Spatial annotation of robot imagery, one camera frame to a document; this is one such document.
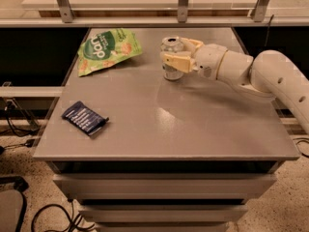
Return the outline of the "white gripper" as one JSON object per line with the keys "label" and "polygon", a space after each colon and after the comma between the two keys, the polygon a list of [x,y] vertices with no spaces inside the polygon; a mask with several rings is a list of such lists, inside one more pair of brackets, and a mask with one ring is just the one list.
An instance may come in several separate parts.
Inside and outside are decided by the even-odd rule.
{"label": "white gripper", "polygon": [[198,72],[202,77],[216,80],[218,69],[228,48],[218,44],[204,44],[201,41],[181,38],[183,50],[194,56],[181,56],[163,52],[161,59],[164,64],[182,72]]}

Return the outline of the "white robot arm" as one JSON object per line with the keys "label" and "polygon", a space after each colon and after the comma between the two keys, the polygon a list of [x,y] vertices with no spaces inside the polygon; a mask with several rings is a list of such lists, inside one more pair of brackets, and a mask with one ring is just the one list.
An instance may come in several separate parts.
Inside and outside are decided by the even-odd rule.
{"label": "white robot arm", "polygon": [[265,50],[252,57],[222,45],[175,36],[162,40],[160,58],[168,80],[195,71],[257,102],[280,100],[309,133],[309,80],[281,52]]}

